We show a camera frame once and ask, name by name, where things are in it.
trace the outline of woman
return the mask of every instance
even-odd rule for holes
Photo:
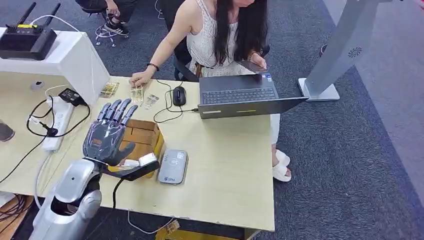
[[[267,0],[185,0],[176,12],[172,29],[162,40],[143,72],[134,73],[131,85],[145,84],[187,37],[192,57],[189,69],[197,76],[249,75],[235,61],[250,60],[267,68],[258,52],[267,36]],[[276,150],[280,115],[271,116],[273,177],[288,182],[290,158]]]

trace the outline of robot finger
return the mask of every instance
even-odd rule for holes
[[[109,109],[110,106],[111,106],[111,103],[110,102],[106,103],[103,106],[103,108],[101,109],[100,113],[98,114],[97,121],[100,121],[100,120],[102,120],[105,117],[106,112],[108,111],[108,109]]]
[[[121,104],[121,99],[118,99],[116,101],[113,102],[112,106],[109,108],[109,110],[107,111],[106,116],[104,117],[105,119],[111,120],[115,111],[117,110],[119,104]]]
[[[118,111],[116,111],[115,116],[113,116],[113,120],[116,122],[121,121],[122,115],[124,115],[125,109],[131,103],[131,98],[125,99],[120,105]]]
[[[127,125],[128,121],[131,119],[131,117],[133,116],[133,113],[137,110],[139,106],[138,105],[132,105],[129,110],[126,112],[125,116],[122,119],[122,122],[120,124],[122,125]]]

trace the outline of laptop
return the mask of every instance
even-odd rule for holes
[[[282,114],[308,97],[279,98],[271,74],[201,77],[202,119]]]

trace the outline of black cable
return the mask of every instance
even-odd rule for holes
[[[40,144],[44,141],[46,139],[46,137],[44,136],[43,138],[42,138],[42,140],[37,144],[37,145],[35,145],[31,150],[29,150],[29,152],[27,152],[26,154],[25,154],[25,156],[23,156],[23,158],[17,163],[17,165],[13,168],[13,170],[11,171],[11,172],[9,172],[9,174],[6,176],[6,177],[4,177],[1,181],[0,181],[0,184],[1,183],[3,183],[3,181],[4,180],[6,180],[15,170],[16,170],[16,168],[18,168],[19,167],[19,165],[22,163],[22,161],[26,158],[26,157],[28,157],[28,155],[30,154],[30,153],[32,153],[38,146],[40,146]]]
[[[116,184],[115,188],[113,189],[113,194],[112,194],[112,199],[113,199],[113,207],[112,209],[115,209],[117,206],[117,190],[119,185],[121,185],[121,183],[124,181],[123,178],[121,178],[118,183]]]
[[[154,121],[155,123],[157,123],[157,124],[161,124],[161,123],[165,123],[165,122],[168,122],[168,121],[171,121],[171,120],[177,119],[177,118],[181,117],[181,116],[183,115],[183,113],[184,113],[184,112],[198,112],[198,111],[199,111],[199,109],[198,109],[198,108],[193,108],[193,109],[190,109],[190,110],[183,110],[183,109],[181,108],[181,106],[179,106],[179,111],[172,111],[172,110],[170,110],[170,108],[172,108],[172,106],[173,106],[172,95],[171,95],[171,92],[172,92],[172,90],[173,90],[173,89],[172,89],[171,85],[169,85],[169,84],[167,84],[167,83],[165,83],[165,82],[161,82],[161,81],[159,81],[159,80],[156,80],[156,81],[157,81],[158,83],[162,84],[162,85],[166,85],[166,86],[168,86],[168,87],[169,87],[169,90],[168,90],[168,91],[166,91],[166,92],[165,92],[165,95],[164,95],[164,98],[165,98],[165,108],[164,108],[164,109],[162,109],[162,110],[160,110],[160,111],[158,111],[158,112],[157,112],[157,113],[153,116],[153,121]],[[180,83],[177,87],[181,87],[181,85],[183,85],[183,81],[181,81],[181,83]],[[168,106],[167,94],[169,94],[170,106]],[[178,115],[178,116],[176,116],[176,117],[168,118],[168,119],[163,120],[163,121],[157,121],[157,120],[156,120],[156,116],[157,116],[157,115],[159,115],[160,113],[162,113],[163,111],[168,111],[168,112],[170,112],[170,113],[179,113],[179,115]]]
[[[17,200],[18,200],[18,202],[13,206],[13,207],[11,207],[10,209],[8,209],[6,212],[8,212],[8,213],[4,213],[4,214],[2,214],[2,215],[7,215],[7,216],[5,216],[5,217],[2,217],[1,219],[0,219],[0,222],[3,222],[3,221],[5,221],[5,220],[7,220],[7,219],[9,219],[9,218],[11,218],[12,216],[14,216],[14,215],[17,215],[17,217],[19,217],[19,215],[21,214],[21,213],[23,213],[23,212],[25,212],[26,210],[28,210],[30,207],[31,207],[31,204],[28,206],[28,207],[25,207],[25,204],[27,203],[27,199],[28,199],[28,197],[27,196],[23,196],[23,195],[16,195],[15,196],[16,198],[17,198]]]
[[[52,98],[52,96],[50,96],[49,95],[49,97],[51,97],[51,102],[52,102],[52,104],[51,104],[51,108],[50,108],[50,110],[49,110],[49,112],[51,111],[51,113],[52,113],[52,115],[53,115],[53,123],[52,123],[52,126],[51,126],[51,128],[54,126],[54,124],[55,124],[55,114],[53,113],[53,98]],[[35,107],[34,107],[34,109],[32,110],[32,112],[29,114],[29,118],[28,118],[28,120],[26,121],[26,129],[28,130],[28,131],[30,131],[32,134],[34,134],[34,135],[36,135],[36,136],[40,136],[40,137],[49,137],[49,138],[60,138],[60,137],[63,137],[63,136],[66,136],[66,135],[68,135],[70,132],[72,132],[76,127],[78,127],[82,122],[84,122],[89,116],[90,116],[90,114],[91,114],[91,109],[90,109],[90,106],[88,106],[88,105],[86,105],[86,107],[87,107],[87,110],[88,110],[88,113],[87,113],[87,115],[82,119],[82,120],[80,120],[78,123],[76,123],[70,130],[68,130],[67,132],[65,132],[64,134],[61,134],[61,135],[54,135],[54,136],[49,136],[49,135],[47,135],[47,134],[45,134],[45,135],[43,135],[43,134],[39,134],[39,133],[37,133],[37,132],[34,132],[33,130],[31,130],[30,129],[30,118],[31,118],[31,116],[33,116],[33,114],[34,114],[34,112],[37,110],[37,108],[41,105],[41,104],[43,104],[43,103],[45,103],[46,102],[46,100],[43,100],[42,102],[40,102],[39,104],[37,104]]]
[[[14,213],[14,215],[16,215],[15,217],[14,217],[14,219],[12,220],[12,221],[10,221],[1,231],[0,231],[0,236],[2,235],[2,233],[10,226],[10,225],[12,225],[15,221],[16,221],[16,219],[18,219],[19,218],[19,216],[22,214],[22,213],[24,213],[26,210],[28,210],[30,207],[31,207],[31,204],[29,204],[29,206],[28,207],[25,207],[24,208],[24,206],[25,206],[25,204],[26,204],[26,199],[28,199],[28,197],[27,196],[25,196],[25,198],[24,198],[24,196],[22,196],[22,195],[19,195],[21,198],[21,200],[18,200],[19,201],[19,203],[21,203],[20,204],[20,208]]]
[[[50,108],[44,115],[42,116],[36,116],[36,115],[32,115],[34,118],[38,118],[38,119],[43,119],[45,118],[50,112],[52,111],[52,108]]]
[[[109,216],[114,212],[114,210],[117,207],[117,190],[119,188],[119,186],[121,185],[121,183],[124,181],[123,178],[121,178],[117,184],[115,185],[115,188],[113,189],[113,193],[112,193],[112,200],[113,200],[113,207],[112,210],[106,215],[106,217],[94,228],[93,231],[90,232],[90,234],[88,234],[88,236],[85,238],[85,240],[88,240],[90,238],[90,236],[100,227],[100,225],[102,225],[108,218]]]
[[[0,231],[0,236],[2,235],[2,233],[6,230],[6,229],[8,229],[8,227],[10,226],[10,225],[12,225],[15,221],[16,221],[16,219],[18,219],[19,218],[19,216],[21,215],[21,213],[22,212],[20,212],[18,215],[16,215],[15,217],[14,217],[14,219],[12,220],[12,221],[10,221],[4,228],[3,228],[3,230],[1,230]]]
[[[17,202],[15,205],[13,205],[11,208],[9,208],[6,211],[0,211],[0,221],[3,219],[1,218],[2,215],[14,215],[16,210],[20,208],[22,201],[24,200],[23,197],[21,195],[15,195],[14,198],[17,199]]]

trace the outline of speaker grille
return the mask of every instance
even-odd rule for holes
[[[357,56],[361,55],[362,53],[362,48],[359,47],[355,47],[352,48],[351,50],[349,50],[349,52],[347,53],[347,56],[349,56],[349,58],[353,59],[356,58]]]

